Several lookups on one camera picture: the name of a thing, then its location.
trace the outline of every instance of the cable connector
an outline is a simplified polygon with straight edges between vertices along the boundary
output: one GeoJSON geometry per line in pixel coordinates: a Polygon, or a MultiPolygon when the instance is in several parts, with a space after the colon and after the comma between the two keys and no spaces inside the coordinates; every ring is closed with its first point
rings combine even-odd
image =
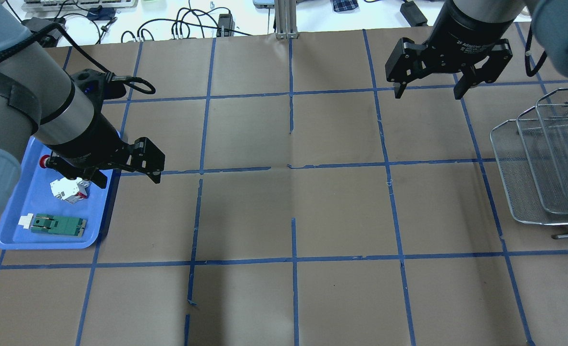
{"type": "Polygon", "coordinates": [[[404,2],[401,4],[400,12],[410,26],[427,26],[427,18],[425,18],[415,2],[404,2]]]}

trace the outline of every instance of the white floor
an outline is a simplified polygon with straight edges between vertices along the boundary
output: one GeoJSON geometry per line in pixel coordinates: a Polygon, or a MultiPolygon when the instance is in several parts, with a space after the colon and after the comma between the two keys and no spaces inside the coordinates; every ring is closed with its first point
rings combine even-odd
{"type": "MultiPolygon", "coordinates": [[[[25,13],[21,9],[24,0],[9,0],[13,8],[21,18],[41,17],[51,18],[56,12],[25,13]]],[[[251,35],[265,35],[273,32],[274,11],[267,9],[256,9],[252,0],[192,0],[193,8],[208,11],[214,7],[228,7],[231,9],[237,30],[251,35]]],[[[299,31],[342,31],[354,29],[376,29],[376,28],[400,28],[408,26],[407,22],[399,12],[401,2],[398,0],[379,0],[368,3],[358,0],[359,7],[354,11],[336,13],[332,9],[330,0],[306,0],[297,6],[297,27],[299,31]]],[[[418,7],[425,14],[429,25],[435,22],[440,8],[441,1],[431,2],[428,0],[417,0],[418,7]]],[[[121,34],[130,30],[136,32],[143,22],[154,18],[175,18],[180,7],[187,7],[187,0],[138,0],[135,7],[120,9],[110,32],[102,39],[102,43],[118,43],[121,34]]],[[[525,15],[519,15],[518,22],[529,21],[525,15]]],[[[93,44],[97,41],[96,29],[87,19],[80,16],[68,17],[66,23],[68,33],[77,41],[78,44],[93,44]]],[[[147,24],[157,41],[171,39],[170,22],[160,21],[147,24]]],[[[206,29],[207,37],[215,36],[215,29],[206,29]]],[[[194,28],[191,37],[202,37],[198,28],[194,28]]],[[[68,42],[62,39],[59,46],[69,46],[68,42]]]]}

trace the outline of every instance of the black strap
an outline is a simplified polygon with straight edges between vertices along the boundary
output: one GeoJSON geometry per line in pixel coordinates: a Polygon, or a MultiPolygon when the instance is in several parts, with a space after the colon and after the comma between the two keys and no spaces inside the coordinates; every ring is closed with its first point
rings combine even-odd
{"type": "Polygon", "coordinates": [[[38,131],[42,109],[31,90],[0,72],[0,97],[8,101],[8,107],[14,108],[31,122],[31,134],[38,131]]]}

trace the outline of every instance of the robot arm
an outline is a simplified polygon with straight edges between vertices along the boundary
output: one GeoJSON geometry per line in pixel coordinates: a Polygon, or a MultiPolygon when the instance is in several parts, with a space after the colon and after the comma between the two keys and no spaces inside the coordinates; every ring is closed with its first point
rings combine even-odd
{"type": "Polygon", "coordinates": [[[31,135],[53,152],[46,166],[68,179],[104,187],[101,169],[125,169],[159,183],[164,154],[145,137],[123,142],[101,114],[103,100],[125,95],[132,77],[93,70],[68,76],[32,38],[0,5],[0,214],[31,135]]]}
{"type": "Polygon", "coordinates": [[[385,65],[395,97],[405,86],[431,73],[463,76],[455,86],[461,99],[479,83],[493,83],[504,70],[512,51],[506,29],[527,5],[532,30],[555,68],[568,77],[568,1],[562,0],[446,0],[433,31],[423,44],[403,37],[385,65]],[[475,65],[487,59],[480,67],[475,65]]]}

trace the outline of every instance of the wire mesh basket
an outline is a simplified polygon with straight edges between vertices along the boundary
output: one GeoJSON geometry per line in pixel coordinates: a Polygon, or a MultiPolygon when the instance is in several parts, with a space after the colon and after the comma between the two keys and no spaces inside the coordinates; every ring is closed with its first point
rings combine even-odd
{"type": "Polygon", "coordinates": [[[498,125],[491,144],[515,220],[568,225],[568,88],[498,125]]]}

